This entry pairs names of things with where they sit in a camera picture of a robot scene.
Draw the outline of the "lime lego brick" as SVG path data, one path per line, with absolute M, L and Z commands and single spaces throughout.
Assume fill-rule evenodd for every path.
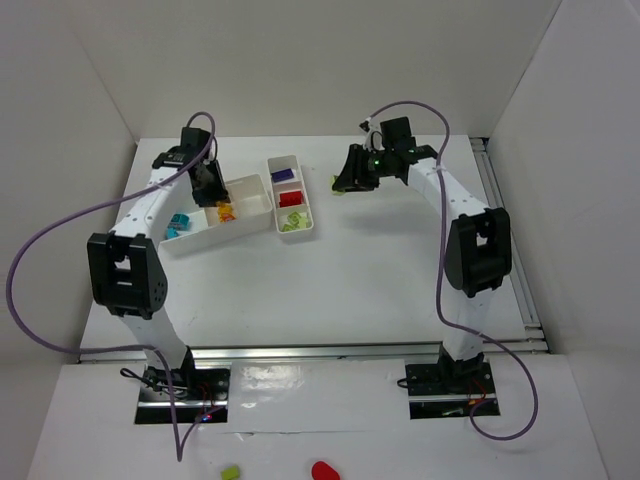
M 292 211 L 279 217 L 279 230 L 284 233 L 307 230 L 311 227 L 312 220 L 306 212 Z

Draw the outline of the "red lego brick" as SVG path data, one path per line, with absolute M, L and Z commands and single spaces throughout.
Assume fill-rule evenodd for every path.
M 278 206 L 280 208 L 294 207 L 305 204 L 305 196 L 302 190 L 291 190 L 278 194 Z

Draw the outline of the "lime and yellow lego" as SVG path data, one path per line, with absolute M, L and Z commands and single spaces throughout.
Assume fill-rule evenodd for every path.
M 337 181 L 337 175 L 332 175 L 331 180 L 330 180 L 330 190 L 331 190 L 331 194 L 334 196 L 341 196 L 343 195 L 343 192 L 340 190 L 336 190 L 335 187 L 335 183 Z

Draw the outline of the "yellow oval lego piece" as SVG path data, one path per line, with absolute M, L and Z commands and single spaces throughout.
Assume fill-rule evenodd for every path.
M 217 208 L 217 215 L 220 223 L 227 223 L 236 219 L 234 209 L 232 211 L 225 211 Z

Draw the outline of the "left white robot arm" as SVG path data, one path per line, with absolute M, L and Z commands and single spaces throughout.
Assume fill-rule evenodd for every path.
M 149 347 L 149 381 L 158 389 L 173 385 L 188 391 L 196 378 L 195 362 L 164 307 L 169 285 L 157 248 L 183 197 L 214 206 L 228 193 L 213 159 L 173 180 L 180 158 L 171 154 L 152 168 L 147 192 L 109 232 L 92 234 L 87 252 L 94 301 L 118 317 L 137 343 Z

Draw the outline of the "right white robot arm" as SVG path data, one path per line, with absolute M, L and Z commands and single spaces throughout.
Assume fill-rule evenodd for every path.
M 481 373 L 482 335 L 495 291 L 512 269 L 510 217 L 471 194 L 442 164 L 429 145 L 418 145 L 406 117 L 360 125 L 362 144 L 349 147 L 332 189 L 338 193 L 369 192 L 383 178 L 393 177 L 420 193 L 438 210 L 441 238 L 436 293 L 448 292 L 457 308 L 446 320 L 433 372 L 408 387 L 463 392 Z

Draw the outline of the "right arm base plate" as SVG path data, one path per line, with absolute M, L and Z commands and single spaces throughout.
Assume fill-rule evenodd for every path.
M 493 374 L 488 362 L 470 377 L 445 382 L 435 364 L 407 364 L 396 385 L 408 394 L 412 420 L 449 419 L 475 415 L 499 416 Z

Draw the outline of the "teal long lego brick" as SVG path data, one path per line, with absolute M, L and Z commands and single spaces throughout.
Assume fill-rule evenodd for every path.
M 166 234 L 165 234 L 165 239 L 166 240 L 177 238 L 178 236 L 179 236 L 179 233 L 178 233 L 178 231 L 176 229 L 168 228 L 166 230 Z

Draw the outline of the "purple lego brick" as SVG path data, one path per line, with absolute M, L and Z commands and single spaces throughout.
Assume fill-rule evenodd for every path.
M 286 168 L 286 169 L 271 172 L 270 176 L 273 183 L 281 183 L 281 182 L 294 179 L 295 173 L 292 169 Z

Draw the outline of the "teal arched lego brick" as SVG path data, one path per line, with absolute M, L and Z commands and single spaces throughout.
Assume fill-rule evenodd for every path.
M 176 231 L 187 231 L 190 225 L 190 218 L 186 214 L 176 213 L 172 216 L 169 227 Z

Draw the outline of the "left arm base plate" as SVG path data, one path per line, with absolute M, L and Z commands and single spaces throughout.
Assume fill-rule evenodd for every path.
M 137 425 L 170 424 L 171 413 L 168 386 L 147 371 L 139 375 L 121 368 L 124 378 L 140 383 L 136 415 Z M 176 418 L 179 424 L 226 423 L 231 371 L 229 368 L 198 369 L 192 387 L 178 385 L 174 389 Z

